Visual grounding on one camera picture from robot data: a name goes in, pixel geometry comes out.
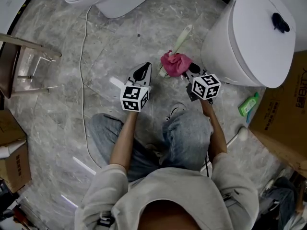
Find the sweatshirt sleeve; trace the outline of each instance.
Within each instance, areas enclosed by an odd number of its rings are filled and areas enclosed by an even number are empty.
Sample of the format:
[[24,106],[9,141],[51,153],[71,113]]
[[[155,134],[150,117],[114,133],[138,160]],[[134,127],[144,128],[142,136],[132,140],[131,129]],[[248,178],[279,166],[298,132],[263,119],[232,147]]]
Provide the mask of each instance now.
[[112,207],[127,192],[128,179],[124,167],[111,164],[100,169],[76,210],[75,229],[96,229],[100,215],[111,216]]
[[212,180],[224,198],[234,230],[250,230],[258,216],[258,192],[227,153],[213,160]]

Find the cardboard box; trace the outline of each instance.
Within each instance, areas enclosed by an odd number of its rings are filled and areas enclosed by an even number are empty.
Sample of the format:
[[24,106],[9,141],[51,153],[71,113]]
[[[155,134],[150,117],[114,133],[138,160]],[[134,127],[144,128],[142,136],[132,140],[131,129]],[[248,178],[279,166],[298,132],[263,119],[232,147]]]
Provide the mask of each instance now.
[[285,82],[267,89],[249,126],[251,132],[307,177],[307,51],[296,52]]
[[[0,111],[0,147],[22,140],[26,140],[26,134],[10,111]],[[31,180],[27,143],[9,157],[0,159],[0,178],[5,181],[12,193]]]

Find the green bottle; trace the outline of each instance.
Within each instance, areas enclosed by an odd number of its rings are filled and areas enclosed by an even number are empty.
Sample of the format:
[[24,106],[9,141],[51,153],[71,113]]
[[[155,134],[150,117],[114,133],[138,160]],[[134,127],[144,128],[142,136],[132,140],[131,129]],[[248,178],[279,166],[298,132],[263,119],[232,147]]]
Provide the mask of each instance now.
[[245,117],[251,109],[257,104],[259,98],[258,92],[254,96],[248,97],[242,105],[239,106],[239,112],[241,116]]

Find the white cable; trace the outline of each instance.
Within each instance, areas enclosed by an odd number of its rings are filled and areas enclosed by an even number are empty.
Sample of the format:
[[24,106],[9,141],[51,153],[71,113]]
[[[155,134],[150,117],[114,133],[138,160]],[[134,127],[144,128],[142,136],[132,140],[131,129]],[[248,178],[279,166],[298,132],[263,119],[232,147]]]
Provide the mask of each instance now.
[[92,155],[90,154],[90,151],[88,149],[88,144],[87,144],[87,135],[86,135],[86,128],[85,128],[85,120],[84,120],[84,83],[83,83],[83,78],[82,78],[82,71],[81,71],[81,60],[82,60],[82,54],[83,54],[83,46],[85,43],[85,39],[87,36],[87,29],[86,29],[86,25],[87,25],[87,16],[88,16],[88,12],[90,11],[92,7],[90,7],[88,9],[88,11],[86,12],[86,18],[85,18],[85,35],[82,41],[82,45],[81,45],[81,53],[80,53],[80,60],[79,60],[79,70],[80,70],[80,78],[81,78],[81,83],[82,83],[82,120],[83,120],[83,128],[84,128],[84,135],[85,135],[85,143],[86,143],[86,148],[87,148],[87,152],[88,155],[90,156],[90,158],[93,160],[94,164],[96,164],[99,168],[101,168],[96,161],[92,158]]

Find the wooden chair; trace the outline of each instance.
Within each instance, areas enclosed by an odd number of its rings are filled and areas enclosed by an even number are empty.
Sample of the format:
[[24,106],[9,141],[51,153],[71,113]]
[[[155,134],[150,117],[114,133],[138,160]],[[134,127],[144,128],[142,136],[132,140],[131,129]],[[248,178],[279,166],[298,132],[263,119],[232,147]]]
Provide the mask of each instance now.
[[12,96],[22,94],[34,94],[49,92],[48,88],[27,90],[27,91],[14,91],[13,85],[16,79],[31,79],[32,76],[17,76],[18,69],[23,58],[26,48],[32,48],[37,51],[45,52],[52,57],[61,57],[62,54],[42,47],[20,38],[0,33],[0,42],[3,42],[2,49],[0,50],[0,91],[3,95],[10,99]]

